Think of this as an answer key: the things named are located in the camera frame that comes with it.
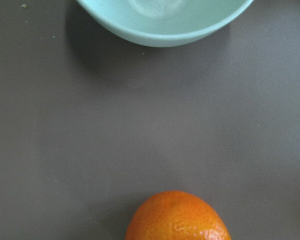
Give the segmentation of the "orange fruit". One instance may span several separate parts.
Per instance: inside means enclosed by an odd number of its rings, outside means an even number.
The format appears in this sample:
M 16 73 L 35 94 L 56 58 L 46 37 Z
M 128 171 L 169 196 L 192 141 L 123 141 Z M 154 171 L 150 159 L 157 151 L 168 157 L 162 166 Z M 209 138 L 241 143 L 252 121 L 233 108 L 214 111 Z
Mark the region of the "orange fruit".
M 126 240 L 230 240 L 217 212 L 201 198 L 178 190 L 157 193 L 134 213 Z

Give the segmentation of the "mint green bowl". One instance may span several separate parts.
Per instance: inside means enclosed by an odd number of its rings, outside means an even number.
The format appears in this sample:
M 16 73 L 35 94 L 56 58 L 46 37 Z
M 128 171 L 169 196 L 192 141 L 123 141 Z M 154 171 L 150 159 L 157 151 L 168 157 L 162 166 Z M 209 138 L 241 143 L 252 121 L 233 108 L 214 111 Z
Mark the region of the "mint green bowl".
M 155 48 L 182 46 L 223 28 L 250 0 L 80 0 L 101 26 L 129 42 Z

